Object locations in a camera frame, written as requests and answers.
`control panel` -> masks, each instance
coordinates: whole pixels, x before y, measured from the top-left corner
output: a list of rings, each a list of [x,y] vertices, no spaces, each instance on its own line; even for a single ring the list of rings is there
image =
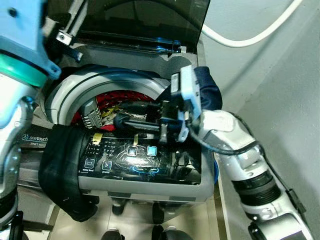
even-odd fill
[[[92,139],[79,161],[79,176],[166,184],[195,185],[201,182],[201,148],[168,146],[144,136],[115,137],[104,133]]]

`black cloth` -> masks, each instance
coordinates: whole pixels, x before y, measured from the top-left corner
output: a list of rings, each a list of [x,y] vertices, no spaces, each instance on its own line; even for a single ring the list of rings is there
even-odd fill
[[[200,86],[201,108],[203,110],[220,110],[222,108],[221,92],[210,75],[207,66],[199,66],[194,69]]]
[[[45,146],[38,180],[47,196],[75,221],[92,217],[99,198],[82,195],[78,163],[90,140],[90,131],[73,126],[54,125]]]

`white cable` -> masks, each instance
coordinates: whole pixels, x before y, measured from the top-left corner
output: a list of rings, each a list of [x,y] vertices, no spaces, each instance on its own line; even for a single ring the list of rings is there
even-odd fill
[[[270,34],[272,34],[275,30],[277,30],[290,16],[291,14],[297,9],[297,7],[302,3],[303,0],[294,0],[290,6],[282,13],[282,15],[274,22],[272,23],[266,30],[258,34],[257,36],[254,36],[247,40],[230,40],[227,39],[217,32],[213,31],[211,28],[209,28],[207,25],[203,25],[202,27],[202,33],[209,37],[210,39],[224,45],[230,48],[244,48],[251,46],[253,44],[256,44],[260,42],[261,40],[268,37]]]

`gray plastic panel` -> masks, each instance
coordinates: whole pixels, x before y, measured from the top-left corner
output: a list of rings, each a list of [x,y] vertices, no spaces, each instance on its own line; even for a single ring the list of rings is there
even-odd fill
[[[143,194],[146,200],[156,200],[154,196],[168,196],[167,200],[181,198],[195,198],[196,202],[204,202],[214,192],[213,159],[210,152],[202,149],[202,175],[199,185],[165,184],[154,182],[121,181],[94,177],[79,177],[79,187],[88,195],[108,195],[110,192]]]
[[[198,51],[200,50],[201,55],[185,52],[174,53],[172,55],[145,53],[90,44],[84,45],[81,43],[75,43],[72,47],[80,53],[83,53],[81,62],[77,63],[73,58],[65,55],[59,64],[61,68],[96,64],[155,72],[159,74],[161,78],[170,79],[172,74],[179,72],[180,69],[185,66],[192,65],[194,68],[205,66],[205,64],[203,64],[205,54],[202,42],[198,44]],[[198,64],[198,58],[202,59],[200,61],[201,65]]]

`dark blue cloth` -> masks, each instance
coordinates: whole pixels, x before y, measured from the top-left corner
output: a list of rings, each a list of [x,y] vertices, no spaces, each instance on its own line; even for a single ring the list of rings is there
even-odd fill
[[[207,66],[199,66],[194,69],[200,86],[202,110],[220,110],[222,108],[221,92],[210,75]]]

